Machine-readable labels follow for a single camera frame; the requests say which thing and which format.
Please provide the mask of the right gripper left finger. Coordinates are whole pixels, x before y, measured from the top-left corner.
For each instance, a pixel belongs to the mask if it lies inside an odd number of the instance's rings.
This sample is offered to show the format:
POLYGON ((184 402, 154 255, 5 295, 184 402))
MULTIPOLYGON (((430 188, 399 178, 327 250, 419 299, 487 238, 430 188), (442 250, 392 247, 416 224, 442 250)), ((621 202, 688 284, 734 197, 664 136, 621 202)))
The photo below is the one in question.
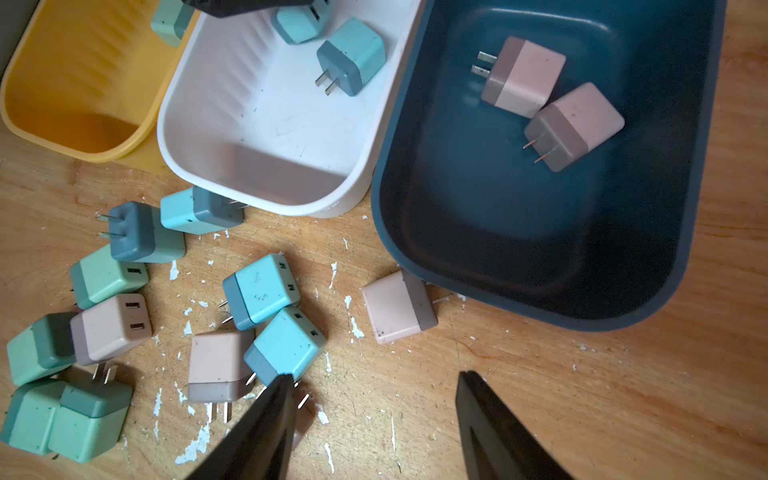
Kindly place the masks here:
POLYGON ((294 379, 276 377, 191 479, 284 479, 288 472, 297 404, 294 379))

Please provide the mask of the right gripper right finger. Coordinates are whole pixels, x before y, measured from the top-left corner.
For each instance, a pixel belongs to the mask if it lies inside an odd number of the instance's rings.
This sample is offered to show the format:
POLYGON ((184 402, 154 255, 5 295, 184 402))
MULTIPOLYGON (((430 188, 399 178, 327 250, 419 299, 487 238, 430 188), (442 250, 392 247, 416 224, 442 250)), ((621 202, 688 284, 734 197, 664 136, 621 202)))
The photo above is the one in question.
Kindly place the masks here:
POLYGON ((470 479, 571 477, 478 373, 459 373, 455 404, 470 479))

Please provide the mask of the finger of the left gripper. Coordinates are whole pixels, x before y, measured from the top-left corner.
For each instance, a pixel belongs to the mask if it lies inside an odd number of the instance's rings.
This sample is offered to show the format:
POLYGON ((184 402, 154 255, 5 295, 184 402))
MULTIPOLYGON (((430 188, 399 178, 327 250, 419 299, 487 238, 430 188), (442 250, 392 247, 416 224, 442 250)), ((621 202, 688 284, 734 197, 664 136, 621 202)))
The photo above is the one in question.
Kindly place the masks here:
POLYGON ((309 6, 312 0, 182 0, 185 5, 216 18, 254 11, 293 6, 309 6))

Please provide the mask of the blue plug top pile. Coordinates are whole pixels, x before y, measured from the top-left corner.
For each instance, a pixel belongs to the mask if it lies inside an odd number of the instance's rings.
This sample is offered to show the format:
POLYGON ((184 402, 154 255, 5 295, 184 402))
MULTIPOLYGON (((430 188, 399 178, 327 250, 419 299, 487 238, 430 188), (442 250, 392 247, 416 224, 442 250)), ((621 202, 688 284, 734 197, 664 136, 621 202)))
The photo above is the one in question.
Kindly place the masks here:
POLYGON ((335 1, 314 0, 306 6, 281 7, 272 16, 272 26, 289 45, 318 37, 335 10, 335 1))

